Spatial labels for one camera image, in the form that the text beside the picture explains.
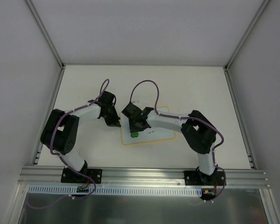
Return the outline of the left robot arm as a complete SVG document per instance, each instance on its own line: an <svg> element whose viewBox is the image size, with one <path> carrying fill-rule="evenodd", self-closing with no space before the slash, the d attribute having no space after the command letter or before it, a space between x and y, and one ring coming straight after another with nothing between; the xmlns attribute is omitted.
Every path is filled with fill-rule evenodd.
<svg viewBox="0 0 280 224"><path fill-rule="evenodd" d="M51 154L66 162L63 169L62 183L86 183L87 177L95 178L96 171L88 169L87 162L74 148L78 127L82 122L103 118L110 127L121 127L120 118L115 109L116 96L108 91L100 94L98 100L90 100L69 114L54 109L42 131L40 141L49 148Z"/></svg>

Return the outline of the green whiteboard eraser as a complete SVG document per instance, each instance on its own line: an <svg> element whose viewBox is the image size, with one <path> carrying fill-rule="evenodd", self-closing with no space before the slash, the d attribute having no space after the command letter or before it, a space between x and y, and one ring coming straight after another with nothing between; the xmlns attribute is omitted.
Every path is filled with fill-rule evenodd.
<svg viewBox="0 0 280 224"><path fill-rule="evenodd" d="M138 132L131 132L130 136L132 138L137 138L139 136L139 133Z"/></svg>

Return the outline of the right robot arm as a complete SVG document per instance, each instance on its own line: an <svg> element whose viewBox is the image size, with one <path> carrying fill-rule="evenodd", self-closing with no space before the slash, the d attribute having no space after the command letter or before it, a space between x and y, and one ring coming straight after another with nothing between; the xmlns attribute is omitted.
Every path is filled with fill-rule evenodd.
<svg viewBox="0 0 280 224"><path fill-rule="evenodd" d="M211 185L215 182L217 168L212 149L217 129L197 110L190 114L162 112L152 107L140 109L129 103L122 111L129 121L130 132L142 132L149 128L161 128L181 133L189 147L197 153L200 182Z"/></svg>

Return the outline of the yellow framed small whiteboard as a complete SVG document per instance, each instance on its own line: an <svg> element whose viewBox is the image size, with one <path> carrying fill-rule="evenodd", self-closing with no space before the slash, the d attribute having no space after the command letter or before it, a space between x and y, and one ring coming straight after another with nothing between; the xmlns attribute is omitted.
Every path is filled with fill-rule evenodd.
<svg viewBox="0 0 280 224"><path fill-rule="evenodd" d="M123 113L120 113L119 117L121 123L121 142L124 146L173 140L176 137L175 131L172 130L163 128L148 128L142 132L138 132L139 136L137 138L132 138L130 136L131 132L129 130L128 118Z"/></svg>

